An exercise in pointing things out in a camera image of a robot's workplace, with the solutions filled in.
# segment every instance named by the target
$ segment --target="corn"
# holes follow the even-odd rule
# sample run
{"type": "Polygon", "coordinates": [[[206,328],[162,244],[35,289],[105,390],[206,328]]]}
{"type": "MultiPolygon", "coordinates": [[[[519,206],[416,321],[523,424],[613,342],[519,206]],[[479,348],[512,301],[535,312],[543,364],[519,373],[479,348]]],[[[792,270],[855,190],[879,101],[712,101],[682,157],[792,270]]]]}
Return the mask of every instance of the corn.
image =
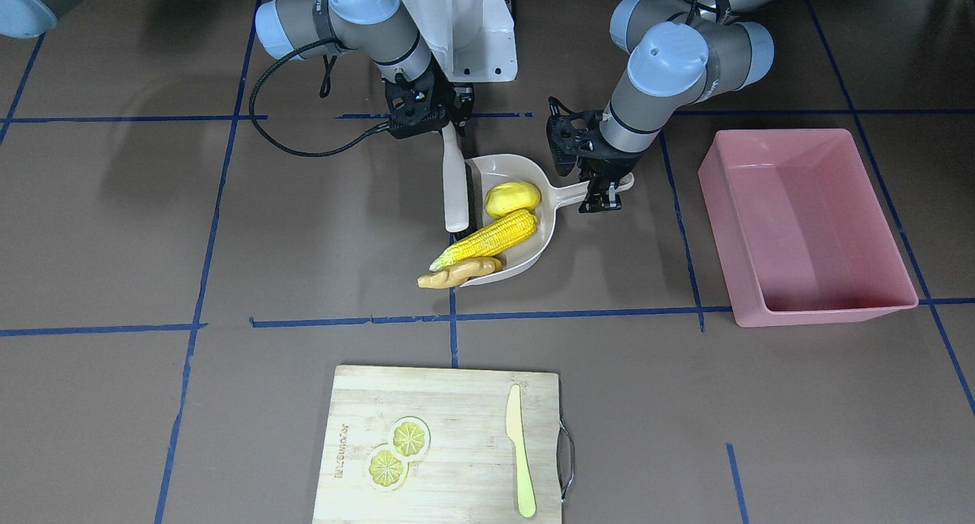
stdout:
{"type": "Polygon", "coordinates": [[[476,230],[466,238],[454,242],[443,250],[434,263],[430,264],[430,270],[434,272],[442,270],[468,257],[497,256],[516,244],[532,238],[537,228],[539,228],[539,219],[527,209],[518,209],[476,230]]]}

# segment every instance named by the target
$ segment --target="yellow knife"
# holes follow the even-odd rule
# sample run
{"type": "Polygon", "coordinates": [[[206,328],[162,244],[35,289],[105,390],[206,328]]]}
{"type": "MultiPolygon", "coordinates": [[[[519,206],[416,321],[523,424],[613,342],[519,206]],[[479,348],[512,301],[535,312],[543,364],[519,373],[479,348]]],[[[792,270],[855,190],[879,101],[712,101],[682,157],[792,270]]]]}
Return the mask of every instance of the yellow knife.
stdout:
{"type": "Polygon", "coordinates": [[[535,490],[529,474],[529,456],[525,452],[525,430],[522,428],[522,386],[511,385],[508,410],[504,417],[505,431],[515,444],[516,482],[518,483],[518,513],[530,518],[535,514],[535,490]]]}

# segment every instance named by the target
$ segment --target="lemon slice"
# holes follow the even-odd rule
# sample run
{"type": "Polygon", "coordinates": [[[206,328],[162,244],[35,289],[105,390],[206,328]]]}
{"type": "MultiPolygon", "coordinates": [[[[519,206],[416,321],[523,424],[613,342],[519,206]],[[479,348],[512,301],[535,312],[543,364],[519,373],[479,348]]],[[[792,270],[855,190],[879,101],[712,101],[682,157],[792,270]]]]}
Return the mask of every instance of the lemon slice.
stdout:
{"type": "Polygon", "coordinates": [[[407,416],[393,424],[390,446],[405,462],[424,457],[430,447],[430,428],[419,417],[407,416]]]}
{"type": "Polygon", "coordinates": [[[398,488],[405,478],[410,465],[390,449],[390,446],[383,444],[376,447],[376,450],[369,454],[369,477],[370,484],[377,490],[394,490],[398,488]]]}

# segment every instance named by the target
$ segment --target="white plastic dustpan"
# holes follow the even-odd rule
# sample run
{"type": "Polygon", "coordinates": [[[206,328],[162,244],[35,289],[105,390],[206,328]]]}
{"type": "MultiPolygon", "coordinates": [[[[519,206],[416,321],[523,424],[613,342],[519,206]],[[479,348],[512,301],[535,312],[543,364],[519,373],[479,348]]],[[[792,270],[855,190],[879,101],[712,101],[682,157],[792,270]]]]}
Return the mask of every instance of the white plastic dustpan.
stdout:
{"type": "MultiPolygon", "coordinates": [[[[460,287],[488,284],[511,278],[533,266],[548,246],[551,235],[555,233],[557,209],[582,202],[586,197],[586,190],[589,185],[586,181],[582,181],[582,183],[568,185],[568,187],[552,187],[545,173],[536,163],[516,154],[478,156],[468,159],[467,163],[480,173],[481,203],[484,202],[484,198],[492,187],[508,183],[508,181],[528,181],[539,188],[542,193],[542,200],[534,209],[536,218],[539,218],[539,230],[536,230],[529,240],[525,240],[525,242],[497,256],[504,264],[502,270],[472,278],[461,284],[460,287]]],[[[630,187],[633,187],[633,174],[626,174],[626,177],[620,181],[617,191],[624,191],[630,187]]],[[[491,216],[483,212],[481,214],[483,214],[481,217],[483,225],[494,221],[491,216]]]]}

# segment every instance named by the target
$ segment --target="pink bin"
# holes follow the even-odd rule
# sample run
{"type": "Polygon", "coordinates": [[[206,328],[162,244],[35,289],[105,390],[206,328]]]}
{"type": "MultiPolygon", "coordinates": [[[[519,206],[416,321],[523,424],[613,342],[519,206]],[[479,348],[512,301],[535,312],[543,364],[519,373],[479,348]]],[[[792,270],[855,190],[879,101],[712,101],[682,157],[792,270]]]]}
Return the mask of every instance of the pink bin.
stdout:
{"type": "Polygon", "coordinates": [[[739,326],[858,322],[917,306],[845,129],[728,129],[697,172],[739,326]]]}

